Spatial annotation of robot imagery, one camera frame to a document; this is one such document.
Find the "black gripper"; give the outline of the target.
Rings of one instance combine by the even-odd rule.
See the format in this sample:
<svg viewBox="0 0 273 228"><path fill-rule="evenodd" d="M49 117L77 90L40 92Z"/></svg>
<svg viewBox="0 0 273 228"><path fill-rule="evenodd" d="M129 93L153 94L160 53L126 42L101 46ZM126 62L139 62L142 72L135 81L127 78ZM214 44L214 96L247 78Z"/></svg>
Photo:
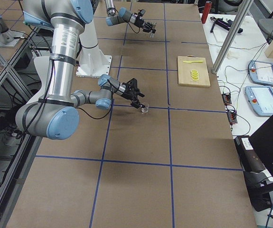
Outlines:
<svg viewBox="0 0 273 228"><path fill-rule="evenodd" d="M155 34L156 30L151 30L151 24L153 26L156 26L156 22L153 21L152 23L146 22L142 17L144 16L146 10L145 9L139 9L137 13L132 14L132 24L135 25L138 28L141 28L143 32L152 33Z"/></svg>
<svg viewBox="0 0 273 228"><path fill-rule="evenodd" d="M124 92L121 97L131 100L131 106L138 109L141 107L138 96L144 97L144 94L138 88L138 81L135 78L132 78L126 83L122 83L125 86Z"/></svg>

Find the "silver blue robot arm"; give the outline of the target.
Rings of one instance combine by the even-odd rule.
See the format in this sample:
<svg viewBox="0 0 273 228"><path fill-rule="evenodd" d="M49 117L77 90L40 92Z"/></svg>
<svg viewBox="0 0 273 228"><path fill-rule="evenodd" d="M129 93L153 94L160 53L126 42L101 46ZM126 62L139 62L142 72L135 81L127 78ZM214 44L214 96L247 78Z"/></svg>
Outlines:
<svg viewBox="0 0 273 228"><path fill-rule="evenodd" d="M146 12L145 9L139 9L137 12L132 13L127 10L125 7L121 7L119 11L115 8L115 5L112 0L106 0L106 24L108 26L114 26L122 23L127 23L128 25L133 24L134 26L142 29L143 32L150 33L151 37L154 36L156 32L156 23L147 22L143 19L143 16Z"/></svg>
<svg viewBox="0 0 273 228"><path fill-rule="evenodd" d="M26 24L53 31L47 75L42 87L16 114L16 125L22 133L52 140L69 138L79 124L77 108L94 104L108 110L117 94L135 108L140 108L142 93L136 79L126 83L103 74L98 91L71 91L79 36L93 20L93 7L88 0L26 0L23 2Z"/></svg>

